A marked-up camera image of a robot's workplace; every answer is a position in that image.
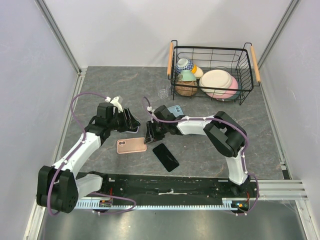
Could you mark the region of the lavender phone case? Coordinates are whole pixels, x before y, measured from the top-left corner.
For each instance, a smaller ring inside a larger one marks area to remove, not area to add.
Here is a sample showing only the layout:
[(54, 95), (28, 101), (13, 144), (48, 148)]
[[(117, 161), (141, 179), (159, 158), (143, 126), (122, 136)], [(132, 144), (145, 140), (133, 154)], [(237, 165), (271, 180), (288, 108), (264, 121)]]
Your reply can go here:
[(139, 131), (139, 126), (138, 127), (136, 127), (136, 128), (134, 128), (134, 129), (129, 129), (129, 130), (127, 130), (127, 132), (128, 133), (137, 133), (138, 131)]

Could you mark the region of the pink phone case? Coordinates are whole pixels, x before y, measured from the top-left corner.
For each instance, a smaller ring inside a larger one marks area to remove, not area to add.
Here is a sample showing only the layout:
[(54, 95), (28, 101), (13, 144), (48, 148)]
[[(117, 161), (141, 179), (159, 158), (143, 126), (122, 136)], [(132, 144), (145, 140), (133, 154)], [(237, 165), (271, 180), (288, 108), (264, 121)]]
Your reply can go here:
[(119, 139), (116, 143), (118, 154), (140, 153), (147, 150), (144, 137)]

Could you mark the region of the black phone front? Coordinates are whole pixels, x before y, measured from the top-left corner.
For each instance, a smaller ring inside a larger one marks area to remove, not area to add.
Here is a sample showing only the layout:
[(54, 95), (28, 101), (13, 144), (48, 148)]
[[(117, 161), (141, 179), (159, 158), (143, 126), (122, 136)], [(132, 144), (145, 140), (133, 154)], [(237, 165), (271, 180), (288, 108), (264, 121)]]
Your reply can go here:
[(168, 172), (172, 172), (180, 165), (173, 154), (163, 143), (153, 148), (152, 152)]

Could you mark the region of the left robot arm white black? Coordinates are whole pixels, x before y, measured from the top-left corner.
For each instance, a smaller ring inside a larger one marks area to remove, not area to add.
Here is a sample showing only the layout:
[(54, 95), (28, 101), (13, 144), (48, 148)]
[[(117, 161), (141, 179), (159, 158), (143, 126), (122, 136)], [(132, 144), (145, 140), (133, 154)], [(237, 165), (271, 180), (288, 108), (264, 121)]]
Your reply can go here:
[(89, 157), (110, 137), (112, 131), (135, 133), (140, 125), (128, 108), (122, 108), (118, 103), (100, 103), (96, 115), (91, 118), (76, 144), (54, 165), (44, 165), (39, 170), (37, 205), (46, 207), (49, 213), (70, 213), (79, 199), (93, 192), (99, 197), (106, 196), (110, 185), (102, 176), (88, 173), (77, 178), (77, 175)]

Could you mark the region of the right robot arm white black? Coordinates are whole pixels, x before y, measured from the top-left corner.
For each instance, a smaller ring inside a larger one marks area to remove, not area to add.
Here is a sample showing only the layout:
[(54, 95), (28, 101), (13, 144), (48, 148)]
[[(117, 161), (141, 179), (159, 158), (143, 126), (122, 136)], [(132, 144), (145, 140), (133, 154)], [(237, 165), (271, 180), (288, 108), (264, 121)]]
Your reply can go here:
[(231, 181), (230, 193), (240, 197), (247, 191), (245, 181), (249, 173), (244, 160), (244, 150), (248, 145), (247, 133), (227, 113), (218, 111), (215, 115), (205, 117), (175, 117), (165, 105), (156, 109), (146, 106), (145, 110), (151, 117), (146, 123), (146, 144), (162, 140), (167, 133), (206, 136), (226, 159), (228, 178)]

